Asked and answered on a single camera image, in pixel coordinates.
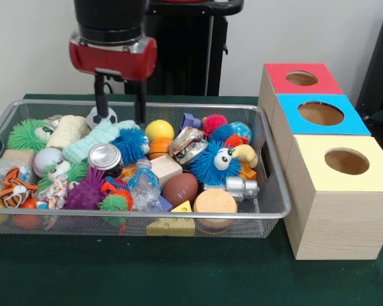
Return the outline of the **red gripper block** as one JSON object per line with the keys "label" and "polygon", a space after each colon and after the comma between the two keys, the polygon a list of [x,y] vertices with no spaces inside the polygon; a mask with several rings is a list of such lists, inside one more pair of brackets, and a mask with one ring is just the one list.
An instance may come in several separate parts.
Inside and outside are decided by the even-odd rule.
{"label": "red gripper block", "polygon": [[94,94],[100,119],[109,116],[108,101],[103,89],[104,74],[136,82],[135,121],[137,124],[145,123],[146,80],[153,74],[157,59],[157,43],[154,38],[141,37],[132,45],[107,47],[85,45],[79,37],[72,37],[69,53],[76,70],[95,75]]}

